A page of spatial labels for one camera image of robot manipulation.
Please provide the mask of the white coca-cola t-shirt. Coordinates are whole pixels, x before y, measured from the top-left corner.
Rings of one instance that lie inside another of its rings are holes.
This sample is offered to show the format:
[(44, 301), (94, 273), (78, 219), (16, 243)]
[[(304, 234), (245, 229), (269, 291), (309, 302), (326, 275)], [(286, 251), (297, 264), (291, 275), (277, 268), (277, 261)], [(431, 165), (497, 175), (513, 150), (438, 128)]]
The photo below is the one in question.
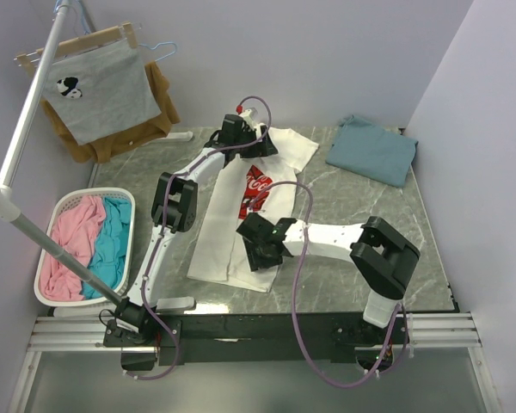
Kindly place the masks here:
[(253, 271), (237, 227), (249, 213), (275, 223), (292, 215), (295, 182), (319, 144), (294, 130), (270, 128), (277, 153), (236, 158), (218, 175), (194, 248), (187, 277), (267, 293), (278, 265)]

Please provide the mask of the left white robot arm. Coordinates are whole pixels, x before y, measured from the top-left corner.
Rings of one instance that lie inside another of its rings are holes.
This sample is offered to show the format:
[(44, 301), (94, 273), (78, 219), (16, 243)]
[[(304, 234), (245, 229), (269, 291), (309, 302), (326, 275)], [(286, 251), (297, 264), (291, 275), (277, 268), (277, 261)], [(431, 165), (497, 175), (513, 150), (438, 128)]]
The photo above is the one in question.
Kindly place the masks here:
[(268, 157), (278, 151), (269, 138), (272, 121), (256, 123), (249, 110), (227, 114), (199, 155), (175, 173), (166, 173), (157, 184), (151, 211), (153, 230), (136, 280), (114, 315), (117, 325), (134, 345), (149, 343), (160, 329), (154, 318), (157, 302), (151, 299), (154, 284), (167, 252), (177, 236), (189, 231), (195, 221), (199, 184), (217, 176), (234, 159)]

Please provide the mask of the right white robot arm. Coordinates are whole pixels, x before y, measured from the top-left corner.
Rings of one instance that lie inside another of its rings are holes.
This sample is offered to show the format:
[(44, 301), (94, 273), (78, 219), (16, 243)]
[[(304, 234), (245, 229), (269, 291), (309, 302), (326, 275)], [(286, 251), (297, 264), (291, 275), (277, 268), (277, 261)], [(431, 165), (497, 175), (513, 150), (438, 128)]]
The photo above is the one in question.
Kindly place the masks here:
[(276, 267), (302, 253), (353, 263), (370, 288), (360, 333), (371, 343), (389, 335), (392, 313), (421, 257), (417, 247), (377, 216), (357, 225), (307, 224), (295, 218), (274, 224), (250, 213), (236, 232), (253, 271)]

